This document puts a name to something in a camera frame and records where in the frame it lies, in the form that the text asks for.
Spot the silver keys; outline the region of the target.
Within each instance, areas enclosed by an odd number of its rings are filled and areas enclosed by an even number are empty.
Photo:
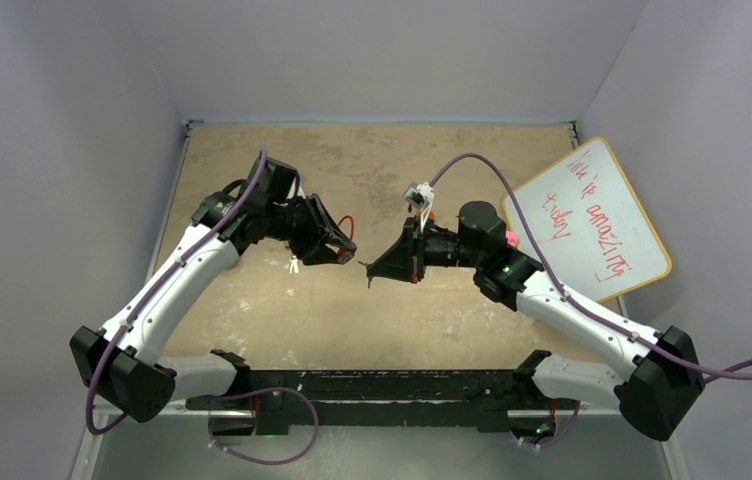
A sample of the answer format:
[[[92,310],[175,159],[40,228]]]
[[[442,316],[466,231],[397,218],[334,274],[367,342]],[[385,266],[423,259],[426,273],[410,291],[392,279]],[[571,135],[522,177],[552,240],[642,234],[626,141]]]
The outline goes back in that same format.
[[[291,275],[299,273],[299,258],[295,255],[291,255],[289,258],[288,271]]]

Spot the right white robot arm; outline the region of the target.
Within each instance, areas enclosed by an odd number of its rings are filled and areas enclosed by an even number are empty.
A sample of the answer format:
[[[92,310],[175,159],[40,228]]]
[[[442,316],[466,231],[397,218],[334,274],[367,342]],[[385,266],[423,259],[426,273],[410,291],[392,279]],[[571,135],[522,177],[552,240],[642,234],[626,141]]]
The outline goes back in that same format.
[[[562,398],[614,409],[641,434],[668,440],[705,388],[692,338],[674,326],[640,325],[554,282],[540,262],[508,244],[506,231],[485,201],[461,207],[456,231],[409,216],[394,244],[366,264],[366,276],[415,284],[429,267],[473,269],[488,300],[558,329],[601,359],[533,356],[513,381],[521,404]]]

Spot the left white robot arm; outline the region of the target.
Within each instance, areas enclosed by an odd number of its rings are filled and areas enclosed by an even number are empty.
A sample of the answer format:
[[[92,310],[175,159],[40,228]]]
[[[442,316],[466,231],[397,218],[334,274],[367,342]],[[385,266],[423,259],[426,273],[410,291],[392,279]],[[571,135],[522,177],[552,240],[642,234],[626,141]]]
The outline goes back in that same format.
[[[298,170],[261,152],[246,178],[200,202],[173,252],[126,306],[101,327],[72,335],[91,432],[108,430],[95,424],[96,399],[138,423],[172,401],[212,396],[227,409],[247,402],[250,382],[239,375],[245,366],[237,355],[213,351],[178,360],[163,350],[214,280],[265,239],[286,244],[302,266],[344,265],[357,250],[319,196],[304,193]]]

